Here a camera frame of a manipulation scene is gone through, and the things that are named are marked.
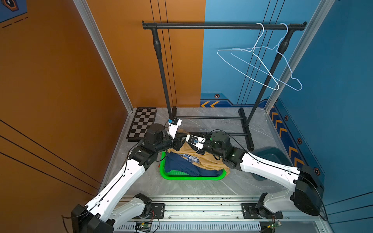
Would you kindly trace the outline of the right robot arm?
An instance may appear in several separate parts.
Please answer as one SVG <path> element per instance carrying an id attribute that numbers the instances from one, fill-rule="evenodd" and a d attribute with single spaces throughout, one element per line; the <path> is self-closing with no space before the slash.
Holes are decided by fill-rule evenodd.
<path id="1" fill-rule="evenodd" d="M 224 131 L 216 131 L 210 138 L 189 135 L 186 141 L 197 152 L 208 152 L 231 169 L 256 174 L 285 187 L 284 191 L 260 196 L 254 209 L 261 218 L 282 216 L 287 210 L 327 217 L 322 200 L 324 186 L 311 167 L 291 167 L 258 157 L 232 146 L 230 135 Z"/>

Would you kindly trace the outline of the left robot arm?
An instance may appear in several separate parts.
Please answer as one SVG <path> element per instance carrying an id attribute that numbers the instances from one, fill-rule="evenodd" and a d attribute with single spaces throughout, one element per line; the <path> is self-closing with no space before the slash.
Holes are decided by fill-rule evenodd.
<path id="1" fill-rule="evenodd" d="M 134 182 L 154 163 L 160 152 L 180 150 L 187 134 L 177 131 L 170 124 L 166 130 L 162 124 L 152 124 L 145 137 L 129 151 L 125 164 L 109 184 L 86 205 L 80 204 L 71 212 L 74 233 L 113 233 L 134 217 L 146 218 L 150 214 L 151 199 L 137 194 L 128 203 L 118 207 Z"/>

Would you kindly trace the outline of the yellow printed t-shirt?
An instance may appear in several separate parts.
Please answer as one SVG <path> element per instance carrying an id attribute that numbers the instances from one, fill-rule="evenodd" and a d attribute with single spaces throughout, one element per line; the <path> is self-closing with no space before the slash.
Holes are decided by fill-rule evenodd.
<path id="1" fill-rule="evenodd" d="M 204 170 L 225 170 L 226 175 L 230 174 L 230 168 L 228 168 L 222 160 L 217 160 L 208 152 L 204 154 L 198 154 L 190 144 L 184 142 L 180 150 L 168 149 L 167 152 L 173 152 L 181 156 L 187 162 L 192 163 L 194 166 Z"/>

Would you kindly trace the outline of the white wire hanger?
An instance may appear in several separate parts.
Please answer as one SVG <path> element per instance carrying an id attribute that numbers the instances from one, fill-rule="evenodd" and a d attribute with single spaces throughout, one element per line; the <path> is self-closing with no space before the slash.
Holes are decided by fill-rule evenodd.
<path id="1" fill-rule="evenodd" d="M 279 83 L 278 83 L 278 80 L 277 78 L 275 78 L 273 76 L 273 72 L 270 71 L 267 66 L 264 64 L 264 62 L 262 61 L 262 59 L 255 53 L 255 49 L 257 48 L 257 44 L 259 42 L 259 40 L 261 39 L 261 37 L 263 36 L 264 34 L 264 25 L 262 23 L 256 23 L 255 25 L 258 25 L 261 27 L 260 31 L 261 31 L 261 34 L 259 35 L 259 38 L 256 40 L 255 44 L 250 47 L 250 48 L 246 48 L 246 49 L 241 49 L 241 48 L 232 48 L 232 49 L 220 49 L 220 50 L 217 50 L 217 55 L 218 57 L 223 60 L 226 64 L 228 64 L 230 67 L 232 67 L 234 70 L 238 71 L 239 73 L 243 74 L 246 78 L 249 78 L 250 80 L 258 83 L 258 84 L 261 84 L 263 87 L 267 87 L 271 90 L 274 90 L 274 91 L 278 91 L 280 86 L 279 86 Z M 221 56 L 221 52 L 223 51 L 228 51 L 230 52 L 230 54 L 239 59 L 240 61 L 246 63 L 249 67 L 252 67 L 253 69 L 255 70 L 258 70 L 258 71 L 261 71 L 262 73 L 264 74 L 267 74 L 269 75 L 270 77 L 270 80 L 273 80 L 275 82 L 275 87 L 270 87 L 268 84 L 264 84 L 264 83 L 261 83 L 260 81 L 256 80 L 255 78 L 252 78 L 251 76 L 245 74 L 244 72 L 240 71 L 239 69 L 237 69 L 235 66 L 233 66 L 231 63 L 229 63 L 228 61 L 226 61 L 222 56 Z M 251 62 L 247 62 L 246 60 L 240 58 L 239 56 L 235 55 L 234 52 L 236 51 L 239 51 L 239 52 L 246 52 L 246 53 L 250 53 L 253 57 L 255 57 L 257 60 L 260 61 L 260 64 L 265 68 L 265 70 L 262 70 L 260 67 L 257 67 L 256 65 L 253 65 Z"/>

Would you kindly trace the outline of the navy blue t-shirt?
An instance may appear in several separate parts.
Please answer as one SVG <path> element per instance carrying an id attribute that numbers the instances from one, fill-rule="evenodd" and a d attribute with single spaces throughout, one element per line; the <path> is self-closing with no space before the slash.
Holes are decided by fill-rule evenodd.
<path id="1" fill-rule="evenodd" d="M 198 167 L 198 165 L 201 163 L 196 156 L 166 152 L 165 172 L 174 170 L 186 173 L 191 177 L 218 177 L 223 174 L 223 170 L 207 170 Z"/>

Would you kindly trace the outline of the light blue hanger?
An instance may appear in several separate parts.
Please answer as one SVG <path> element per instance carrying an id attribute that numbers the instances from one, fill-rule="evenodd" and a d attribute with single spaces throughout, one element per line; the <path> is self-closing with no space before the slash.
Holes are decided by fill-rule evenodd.
<path id="1" fill-rule="evenodd" d="M 273 72 L 273 75 L 274 75 L 274 73 L 275 73 L 275 70 L 276 70 L 276 68 L 277 68 L 277 66 L 278 66 L 278 64 L 279 64 L 279 62 L 280 62 L 282 59 L 285 60 L 288 70 L 290 71 L 291 74 L 293 74 L 293 71 L 292 71 L 292 69 L 291 69 L 291 67 L 290 67 L 290 65 L 289 65 L 289 63 L 288 63 L 288 60 L 287 60 L 286 57 L 284 56 L 284 53 L 285 53 L 285 51 L 286 51 L 287 48 L 288 48 L 288 45 L 289 45 L 289 42 L 290 42 L 290 39 L 291 39 L 293 33 L 294 33 L 295 31 L 302 31 L 302 30 L 304 30 L 305 27 L 306 27 L 306 25 L 307 25 L 307 23 L 304 22 L 303 24 L 290 24 L 290 25 L 287 25 L 287 24 L 285 24 L 285 23 L 280 23 L 280 25 L 283 25 L 283 26 L 286 27 L 286 31 L 287 31 L 287 33 L 286 33 L 286 34 L 285 34 L 285 35 L 284 35 L 284 36 L 279 40 L 278 44 L 275 45 L 273 48 L 269 48 L 269 47 L 266 47 L 266 46 L 264 46 L 264 47 L 262 47 L 262 46 L 258 47 L 258 46 L 257 46 L 257 49 L 258 49 L 258 48 L 260 48 L 260 49 L 261 49 L 261 48 L 264 48 L 264 49 L 266 49 L 266 50 L 274 50 L 274 51 L 276 51 L 276 57 L 275 57 L 274 63 L 273 63 L 273 65 L 272 65 L 271 69 L 269 69 L 270 71 Z M 296 81 L 299 83 L 299 85 L 300 85 L 300 88 L 299 88 L 299 89 L 296 89 L 296 88 L 294 88 L 294 87 L 291 86 L 291 85 L 288 85 L 287 82 L 284 82 L 284 81 L 282 81 L 282 80 L 280 80 L 280 79 L 278 80 L 278 83 L 279 83 L 279 85 L 280 85 L 280 84 L 286 85 L 286 86 L 290 87 L 291 89 L 293 89 L 293 90 L 295 90 L 295 91 L 300 91 L 300 90 L 302 90 L 302 89 L 303 89 L 303 85 L 302 85 L 302 83 L 299 81 L 299 79 L 294 78 L 294 77 L 292 77 L 292 79 L 293 79 L 293 80 L 296 80 Z M 270 87 L 275 87 L 275 82 L 274 82 L 273 80 L 270 80 L 269 75 L 267 75 L 267 80 L 264 82 L 264 84 L 268 84 Z"/>

